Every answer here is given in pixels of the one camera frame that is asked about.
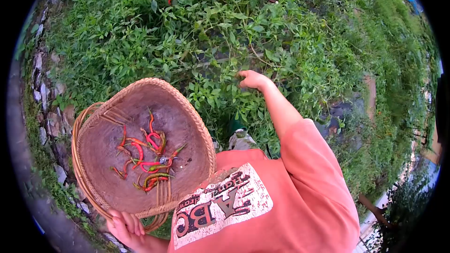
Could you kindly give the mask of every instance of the left hand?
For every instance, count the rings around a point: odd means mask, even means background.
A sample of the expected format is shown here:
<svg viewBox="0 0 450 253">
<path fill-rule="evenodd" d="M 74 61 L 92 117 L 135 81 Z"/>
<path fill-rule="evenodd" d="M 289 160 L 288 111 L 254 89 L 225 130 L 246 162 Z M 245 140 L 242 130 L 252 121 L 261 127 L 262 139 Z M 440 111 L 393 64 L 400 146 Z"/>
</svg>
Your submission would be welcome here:
<svg viewBox="0 0 450 253">
<path fill-rule="evenodd" d="M 128 212 L 109 209 L 112 220 L 107 219 L 108 230 L 126 246 L 141 251 L 146 247 L 147 239 L 139 219 Z"/>
</svg>

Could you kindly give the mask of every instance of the weeds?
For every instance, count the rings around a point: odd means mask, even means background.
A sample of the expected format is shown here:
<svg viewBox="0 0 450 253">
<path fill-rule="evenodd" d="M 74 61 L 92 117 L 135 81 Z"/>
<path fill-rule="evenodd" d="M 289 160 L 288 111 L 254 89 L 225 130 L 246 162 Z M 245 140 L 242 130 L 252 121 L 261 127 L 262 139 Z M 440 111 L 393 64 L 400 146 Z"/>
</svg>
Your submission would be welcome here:
<svg viewBox="0 0 450 253">
<path fill-rule="evenodd" d="M 237 87 L 238 70 L 269 76 L 317 121 L 329 104 L 365 94 L 365 74 L 376 76 L 374 123 L 362 117 L 342 125 L 346 137 L 362 135 L 363 147 L 328 139 L 354 197 L 394 182 L 411 153 L 412 133 L 404 127 L 427 127 L 422 88 L 430 78 L 435 93 L 437 51 L 429 27 L 402 0 L 63 1 L 62 18 L 49 18 L 45 33 L 49 50 L 61 55 L 50 77 L 68 88 L 56 103 L 78 112 L 136 80 L 163 78 L 220 142 L 238 111 L 256 142 L 276 154 L 264 99 Z"/>
</svg>

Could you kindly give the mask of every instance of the fingers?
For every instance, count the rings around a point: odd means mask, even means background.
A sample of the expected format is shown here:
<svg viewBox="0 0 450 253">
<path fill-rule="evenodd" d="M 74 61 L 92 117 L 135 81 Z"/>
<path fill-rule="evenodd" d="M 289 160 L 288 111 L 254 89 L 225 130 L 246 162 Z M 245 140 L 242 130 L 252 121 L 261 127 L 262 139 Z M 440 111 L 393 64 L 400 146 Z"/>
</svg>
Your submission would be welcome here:
<svg viewBox="0 0 450 253">
<path fill-rule="evenodd" d="M 114 222 L 114 227 L 116 234 L 111 232 L 114 236 L 116 236 L 120 241 L 127 242 L 127 240 L 131 239 L 130 233 L 127 230 L 127 226 L 125 225 L 125 221 L 122 218 L 117 216 L 113 216 L 112 220 Z"/>
<path fill-rule="evenodd" d="M 241 87 L 241 88 L 247 87 L 247 84 L 246 84 L 246 82 L 245 82 L 245 79 L 239 83 L 239 87 Z"/>
<path fill-rule="evenodd" d="M 128 212 L 122 211 L 122 215 L 123 215 L 123 218 L 124 218 L 124 220 L 125 220 L 125 222 L 127 224 L 128 231 L 131 234 L 135 233 L 135 222 L 134 222 L 131 214 L 129 214 Z"/>
<path fill-rule="evenodd" d="M 137 234 L 137 235 L 145 234 L 145 232 L 143 230 L 143 225 L 141 224 L 141 222 L 139 222 L 138 217 L 136 217 L 136 215 L 134 215 L 134 214 L 132 214 L 131 216 L 132 216 L 133 220 L 135 221 L 135 234 Z"/>
<path fill-rule="evenodd" d="M 242 77 L 247 77 L 248 72 L 249 72 L 248 70 L 241 70 L 241 71 L 238 71 L 238 75 L 240 75 Z"/>
</svg>

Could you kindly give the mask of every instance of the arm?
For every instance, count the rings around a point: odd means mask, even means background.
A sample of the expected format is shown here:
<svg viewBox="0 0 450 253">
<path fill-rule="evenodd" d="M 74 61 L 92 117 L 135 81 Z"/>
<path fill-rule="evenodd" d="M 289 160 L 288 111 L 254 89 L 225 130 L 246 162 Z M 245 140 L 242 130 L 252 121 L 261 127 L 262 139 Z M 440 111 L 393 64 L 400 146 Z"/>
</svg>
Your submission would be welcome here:
<svg viewBox="0 0 450 253">
<path fill-rule="evenodd" d="M 264 95 L 267 110 L 269 110 L 280 140 L 290 127 L 303 119 L 294 106 L 281 94 L 272 80 L 253 70 L 240 71 L 239 75 L 245 77 L 241 81 L 240 87 L 256 88 Z"/>
<path fill-rule="evenodd" d="M 142 224 L 134 214 L 114 209 L 108 212 L 112 215 L 112 220 L 107 220 L 108 230 L 121 243 L 138 253 L 167 252 L 170 241 L 145 234 Z"/>
</svg>

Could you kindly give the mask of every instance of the graphic print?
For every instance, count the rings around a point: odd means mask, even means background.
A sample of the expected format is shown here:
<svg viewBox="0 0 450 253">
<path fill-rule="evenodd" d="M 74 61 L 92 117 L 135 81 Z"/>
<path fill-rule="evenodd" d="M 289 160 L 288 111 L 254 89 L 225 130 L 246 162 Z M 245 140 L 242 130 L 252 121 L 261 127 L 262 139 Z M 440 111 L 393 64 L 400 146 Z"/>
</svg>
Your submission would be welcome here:
<svg viewBox="0 0 450 253">
<path fill-rule="evenodd" d="M 217 184 L 197 189 L 175 208 L 175 250 L 270 211 L 273 201 L 255 169 L 246 163 Z"/>
</svg>

